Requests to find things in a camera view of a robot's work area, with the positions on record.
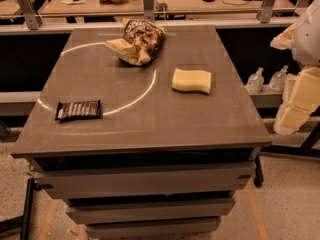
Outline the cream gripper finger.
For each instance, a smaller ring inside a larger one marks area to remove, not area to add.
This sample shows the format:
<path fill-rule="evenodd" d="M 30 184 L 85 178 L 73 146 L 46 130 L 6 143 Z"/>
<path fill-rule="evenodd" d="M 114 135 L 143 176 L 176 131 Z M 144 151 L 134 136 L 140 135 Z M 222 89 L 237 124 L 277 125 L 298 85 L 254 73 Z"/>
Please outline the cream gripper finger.
<path fill-rule="evenodd" d="M 288 105 L 281 106 L 280 125 L 292 130 L 298 130 L 310 117 L 307 110 Z"/>
<path fill-rule="evenodd" d="M 287 27 L 282 33 L 274 37 L 270 43 L 270 46 L 279 50 L 286 50 L 292 48 L 293 33 L 296 28 L 296 24 L 292 24 Z"/>

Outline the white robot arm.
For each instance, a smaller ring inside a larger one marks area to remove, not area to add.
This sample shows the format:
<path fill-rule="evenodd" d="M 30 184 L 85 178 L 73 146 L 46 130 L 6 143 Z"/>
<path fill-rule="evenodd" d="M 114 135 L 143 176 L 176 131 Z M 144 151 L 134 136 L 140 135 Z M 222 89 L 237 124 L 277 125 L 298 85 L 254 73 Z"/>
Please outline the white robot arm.
<path fill-rule="evenodd" d="M 274 124 L 276 133 L 288 135 L 297 131 L 320 106 L 320 0 L 314 0 L 270 46 L 290 49 L 301 66 L 294 84 L 283 91 L 283 103 Z"/>

